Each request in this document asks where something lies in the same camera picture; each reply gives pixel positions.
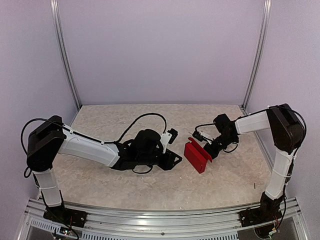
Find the red paper box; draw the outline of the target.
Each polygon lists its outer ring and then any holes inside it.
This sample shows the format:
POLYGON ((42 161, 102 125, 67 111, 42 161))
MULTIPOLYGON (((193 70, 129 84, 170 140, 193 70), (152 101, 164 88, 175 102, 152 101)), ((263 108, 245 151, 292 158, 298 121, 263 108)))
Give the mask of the red paper box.
POLYGON ((208 162, 213 161, 211 155, 192 137, 188 138, 183 155, 199 174, 205 171, 208 162))

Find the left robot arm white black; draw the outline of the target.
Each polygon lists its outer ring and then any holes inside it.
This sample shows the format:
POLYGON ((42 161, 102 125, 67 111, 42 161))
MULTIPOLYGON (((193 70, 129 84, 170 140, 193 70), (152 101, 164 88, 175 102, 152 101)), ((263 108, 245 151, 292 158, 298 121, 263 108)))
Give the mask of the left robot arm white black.
POLYGON ((122 142, 104 141, 80 133, 53 115, 29 134, 25 147, 26 164, 34 174, 43 200, 50 207, 50 214, 63 223, 70 218, 70 211, 63 206, 63 197, 53 171, 56 155, 71 155, 100 163, 118 171, 134 170, 137 166, 164 171, 172 170, 182 157, 168 149, 178 132, 165 129, 158 133, 152 129, 140 130, 135 138, 122 142))

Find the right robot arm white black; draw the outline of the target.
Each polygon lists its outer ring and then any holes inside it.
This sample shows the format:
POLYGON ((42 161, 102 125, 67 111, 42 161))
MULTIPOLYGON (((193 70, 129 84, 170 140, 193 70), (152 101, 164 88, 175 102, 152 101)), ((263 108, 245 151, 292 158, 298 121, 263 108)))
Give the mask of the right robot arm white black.
POLYGON ((212 159, 229 145, 239 143, 239 135, 266 129, 271 131, 275 160, 264 194, 273 201, 283 196, 284 187, 291 178, 293 160, 306 137, 303 118, 284 103, 238 117, 236 120, 220 114, 213 120, 213 124, 220 135, 203 147, 212 159))

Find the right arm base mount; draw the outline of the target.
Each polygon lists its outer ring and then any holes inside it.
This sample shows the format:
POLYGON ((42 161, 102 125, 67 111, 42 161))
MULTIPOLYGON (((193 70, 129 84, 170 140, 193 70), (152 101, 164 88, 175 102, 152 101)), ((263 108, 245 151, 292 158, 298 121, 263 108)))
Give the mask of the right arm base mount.
POLYGON ((260 207, 247 208, 239 212, 239 218, 242 227, 249 227, 258 225, 275 219, 282 218, 282 212, 280 209, 275 211, 263 211, 260 207))

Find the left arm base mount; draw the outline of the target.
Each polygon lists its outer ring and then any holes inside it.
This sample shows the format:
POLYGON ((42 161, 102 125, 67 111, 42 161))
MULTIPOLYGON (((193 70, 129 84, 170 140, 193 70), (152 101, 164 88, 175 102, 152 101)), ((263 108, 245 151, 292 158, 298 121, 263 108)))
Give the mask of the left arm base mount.
POLYGON ((43 217, 47 220, 63 224, 69 227, 83 228, 87 220, 88 213, 75 209, 56 209, 47 208, 43 217))

